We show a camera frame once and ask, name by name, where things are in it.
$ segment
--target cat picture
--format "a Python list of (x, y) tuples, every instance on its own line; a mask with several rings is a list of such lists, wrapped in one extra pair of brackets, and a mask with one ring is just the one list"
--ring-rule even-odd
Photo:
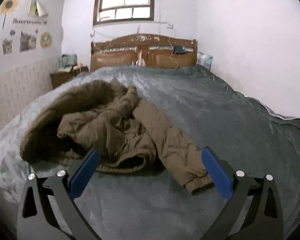
[(29, 49), (35, 49), (37, 46), (37, 37), (31, 35), (30, 40), (29, 40)]
[(28, 33), (21, 32), (20, 52), (35, 49), (37, 46), (37, 37)]
[(3, 54), (11, 54), (12, 53), (12, 40), (8, 41), (4, 39), (2, 42)]

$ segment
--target sunflower decal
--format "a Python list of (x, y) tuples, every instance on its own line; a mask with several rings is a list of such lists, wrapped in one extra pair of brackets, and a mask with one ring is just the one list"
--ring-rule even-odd
[(18, 0), (4, 0), (1, 5), (1, 13), (4, 14), (4, 21), (2, 28), (4, 27), (4, 23), (6, 22), (7, 14), (14, 11), (14, 9), (18, 6)]

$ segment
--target blue gripper pad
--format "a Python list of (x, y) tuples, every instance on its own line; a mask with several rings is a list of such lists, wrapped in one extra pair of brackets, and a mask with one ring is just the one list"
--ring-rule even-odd
[(233, 194), (233, 181), (229, 178), (209, 148), (202, 150), (201, 160), (221, 197), (230, 200)]
[(100, 163), (100, 152), (94, 149), (86, 161), (80, 166), (69, 183), (71, 199), (79, 198)]

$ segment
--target wooden cabinet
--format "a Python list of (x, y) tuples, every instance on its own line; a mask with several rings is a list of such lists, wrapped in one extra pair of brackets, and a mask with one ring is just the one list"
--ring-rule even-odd
[[(81, 72), (89, 72), (89, 68), (86, 66), (82, 67)], [(76, 69), (75, 71), (71, 70), (69, 73), (67, 73), (67, 72), (51, 73), (50, 78), (51, 78), (52, 88), (55, 89), (55, 88), (61, 86), (62, 84), (68, 82), (73, 77), (79, 75), (81, 72), (80, 72), (80, 69)]]

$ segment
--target wooden headboard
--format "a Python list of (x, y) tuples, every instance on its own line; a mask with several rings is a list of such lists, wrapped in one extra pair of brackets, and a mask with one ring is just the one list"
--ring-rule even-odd
[[(173, 46), (184, 46), (186, 54), (172, 55)], [(91, 71), (111, 65), (131, 65), (140, 58), (145, 66), (176, 68), (195, 65), (197, 41), (156, 34), (133, 34), (112, 41), (91, 43)]]

